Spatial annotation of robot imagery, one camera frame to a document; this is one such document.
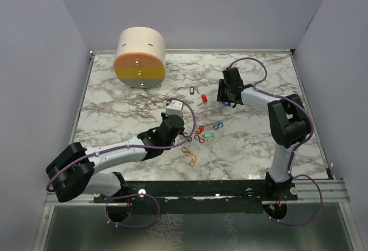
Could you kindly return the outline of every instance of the cable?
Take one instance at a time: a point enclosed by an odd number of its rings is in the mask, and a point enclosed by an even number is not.
[[[153,221],[151,221],[150,223],[148,224],[144,224],[144,225],[127,225],[127,224],[123,224],[123,223],[120,223],[120,222],[113,222],[107,212],[106,212],[106,217],[108,218],[108,224],[111,222],[113,224],[117,226],[121,226],[121,227],[127,227],[127,228],[135,228],[135,229],[141,229],[141,228],[146,228],[146,227],[149,227],[151,225],[153,225],[160,217],[160,204],[158,202],[158,200],[152,196],[152,195],[148,195],[148,194],[131,194],[131,195],[123,195],[123,196],[106,196],[106,195],[101,195],[103,198],[106,198],[106,199],[124,199],[124,198],[132,198],[132,197],[135,197],[135,196],[146,196],[148,198],[151,198],[157,205],[157,214],[156,214],[156,217]]]
[[[318,190],[318,193],[319,193],[319,195],[320,195],[320,207],[319,207],[319,210],[318,210],[318,212],[315,214],[315,216],[314,217],[312,217],[310,220],[308,220],[308,221],[305,221],[305,222],[301,222],[301,223],[289,223],[289,222],[283,222],[283,221],[280,221],[279,219],[274,219],[274,218],[272,218],[271,216],[269,216],[268,215],[268,213],[267,212],[265,212],[265,211],[263,211],[267,216],[268,216],[268,218],[270,219],[270,220],[272,220],[272,221],[274,221],[274,222],[277,222],[277,223],[280,223],[280,224],[284,224],[284,225],[288,225],[288,226],[302,226],[302,225],[307,225],[307,224],[309,224],[309,223],[311,223],[311,222],[313,222],[320,214],[321,214],[321,212],[322,212],[322,209],[323,209],[323,197],[322,197],[322,192],[321,192],[321,189],[320,189],[320,187],[317,185],[317,183],[310,177],[310,176],[308,176],[308,175],[297,175],[297,176],[293,176],[292,175],[292,170],[291,170],[291,168],[292,168],[292,164],[293,164],[293,160],[294,160],[294,157],[295,157],[295,155],[296,155],[296,151],[297,151],[297,149],[301,146],[301,145],[303,145],[303,144],[305,144],[306,142],[308,142],[311,138],[312,138],[312,136],[313,136],[313,134],[314,134],[314,132],[315,132],[315,126],[314,126],[314,124],[313,124],[313,119],[312,119],[312,117],[308,114],[308,112],[302,107],[302,106],[300,106],[298,103],[296,103],[296,102],[294,102],[293,100],[291,100],[291,99],[289,99],[288,97],[285,97],[285,96],[282,96],[282,95],[277,95],[277,94],[272,94],[272,93],[269,93],[269,92],[267,92],[267,91],[264,91],[264,90],[261,90],[261,89],[259,89],[259,88],[257,88],[256,86],[258,85],[258,84],[260,84],[260,83],[262,83],[262,82],[264,82],[266,79],[267,79],[267,75],[268,75],[268,72],[267,72],[267,69],[266,69],[266,66],[261,62],[261,61],[259,61],[259,60],[257,60],[257,59],[255,59],[255,58],[253,58],[253,57],[242,57],[242,58],[240,58],[240,59],[237,59],[237,60],[235,60],[235,61],[233,61],[230,65],[229,65],[229,67],[227,67],[226,69],[230,69],[230,68],[232,68],[232,66],[235,64],[235,63],[237,63],[238,61],[241,61],[241,60],[253,60],[253,61],[256,61],[257,63],[259,63],[261,66],[262,66],[262,68],[263,68],[263,70],[264,70],[264,77],[263,77],[263,79],[262,80],[260,80],[260,81],[258,81],[258,82],[255,82],[254,84],[253,84],[253,89],[255,90],[255,91],[257,91],[257,92],[259,92],[259,93],[262,93],[262,94],[265,94],[265,95],[267,95],[267,96],[270,96],[270,97],[275,97],[275,98],[279,98],[279,99],[283,99],[283,100],[286,100],[286,101],[288,101],[289,103],[291,103],[291,104],[293,104],[294,106],[296,106],[298,109],[300,109],[302,112],[303,112],[303,114],[307,117],[307,119],[308,119],[308,121],[309,121],[309,123],[310,123],[310,133],[309,133],[309,136],[305,139],[305,140],[303,140],[303,141],[301,141],[299,144],[297,144],[297,145],[295,145],[294,146],[294,148],[292,149],[292,153],[291,153],[291,155],[290,155],[290,157],[289,157],[289,161],[288,161],[288,168],[287,168],[287,173],[293,178],[293,179],[297,179],[297,178],[299,178],[299,177],[301,177],[301,176],[304,176],[304,177],[306,177],[306,178],[308,178],[316,187],[317,187],[317,190]]]
[[[146,145],[130,145],[129,147],[130,148],[145,148],[145,149],[161,149],[161,150],[168,150],[168,149],[172,149],[172,148],[176,148],[178,146],[181,146],[183,145],[186,141],[188,141],[188,139],[190,139],[192,137],[192,135],[194,134],[194,131],[196,129],[196,115],[193,111],[193,109],[190,107],[190,105],[183,101],[182,99],[178,99],[178,98],[168,98],[166,99],[167,101],[179,101],[179,102],[182,102],[190,111],[191,113],[191,116],[193,117],[193,128],[189,134],[189,136],[187,138],[185,138],[182,142],[178,143],[178,144],[175,144],[173,146],[146,146]],[[104,153],[108,153],[108,152],[112,152],[114,150],[117,150],[117,149],[125,149],[127,148],[128,146],[127,145],[122,145],[122,146],[115,146],[114,148],[109,148],[109,149],[105,149],[105,150],[101,150],[99,151],[98,153],[99,154],[104,154]],[[66,165],[64,168],[62,168],[58,173],[56,173],[56,175],[54,175],[50,180],[49,182],[47,183],[46,185],[46,191],[48,192],[53,192],[52,189],[50,189],[50,186],[52,185],[52,183],[61,175],[63,174],[66,170],[68,170],[70,167],[72,167],[74,164],[77,164],[79,162],[81,162],[82,160],[84,159],[88,159],[89,157],[91,156],[95,156],[95,153],[90,153],[88,155],[84,155],[76,160],[74,160],[73,162],[69,163],[68,165]]]

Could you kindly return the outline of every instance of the red object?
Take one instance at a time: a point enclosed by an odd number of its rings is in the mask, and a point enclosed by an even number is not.
[[[206,97],[206,95],[205,95],[205,94],[202,94],[202,95],[201,95],[201,97],[202,97],[202,101],[203,101],[204,103],[208,102],[207,97]]]
[[[204,131],[204,129],[205,129],[205,126],[199,126],[199,128],[198,128],[200,131],[199,132],[196,132],[197,134],[201,134],[203,131]]]

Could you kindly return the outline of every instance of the marble table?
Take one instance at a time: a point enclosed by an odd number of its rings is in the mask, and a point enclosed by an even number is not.
[[[105,170],[121,172],[127,180],[227,180],[263,179],[270,168],[275,143],[270,134],[268,116],[247,106],[230,108],[216,101],[222,70],[240,57],[255,57],[264,62],[269,72],[259,87],[282,95],[302,96],[292,60],[288,52],[270,53],[168,53],[166,78],[160,88],[130,88],[114,73],[114,54],[94,58],[86,95],[80,111],[74,141],[83,146],[104,146],[135,137],[161,123],[164,99],[176,97],[188,101],[197,116],[198,125],[213,132],[210,145],[193,140],[185,146],[197,156],[194,167],[180,148],[165,151],[161,156],[139,163],[127,163]],[[256,62],[236,65],[244,84],[263,77]],[[189,94],[190,86],[198,86],[208,103],[201,103],[197,93]],[[184,110],[185,128],[193,121]],[[223,122],[224,127],[212,126]],[[305,173],[313,178],[327,178],[316,138],[302,146],[297,154],[293,174]]]

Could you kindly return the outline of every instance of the gray wall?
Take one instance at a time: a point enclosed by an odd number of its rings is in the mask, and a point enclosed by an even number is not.
[[[368,0],[324,0],[295,59],[327,159],[347,184],[368,248]]]
[[[169,48],[296,48],[322,0],[64,0],[90,49],[152,27]]]
[[[31,250],[89,51],[62,0],[1,0],[0,13],[0,249]]]

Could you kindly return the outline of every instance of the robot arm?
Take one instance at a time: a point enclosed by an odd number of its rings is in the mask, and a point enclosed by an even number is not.
[[[306,116],[285,100],[257,92],[251,84],[245,86],[237,68],[227,69],[223,71],[223,75],[224,79],[218,84],[217,100],[254,107],[269,115],[276,147],[268,175],[275,183],[290,180],[292,149],[310,133],[311,127]],[[292,94],[288,98],[303,107],[298,95]]]
[[[91,156],[74,164],[52,182],[58,201],[66,202],[82,193],[112,196],[118,192],[120,194],[121,191],[125,192],[128,186],[120,173],[100,172],[120,164],[160,156],[164,149],[150,147],[173,145],[175,138],[184,131],[182,110],[183,103],[172,101],[168,104],[166,112],[162,113],[163,122],[160,126],[122,143],[95,148],[84,148],[80,142],[70,144],[47,166],[46,173],[50,180],[75,160],[86,155]]]

